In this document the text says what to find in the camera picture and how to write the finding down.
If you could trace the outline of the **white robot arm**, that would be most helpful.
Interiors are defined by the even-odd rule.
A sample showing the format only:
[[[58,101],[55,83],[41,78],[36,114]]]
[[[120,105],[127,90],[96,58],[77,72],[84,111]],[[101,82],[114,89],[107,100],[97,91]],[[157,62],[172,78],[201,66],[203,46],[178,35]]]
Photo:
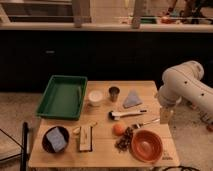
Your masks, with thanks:
[[[161,105],[161,124],[169,122],[174,107],[182,98],[192,102],[204,113],[213,115],[213,88],[201,82],[203,76],[203,66],[197,61],[187,61],[163,72],[163,85],[156,94]]]

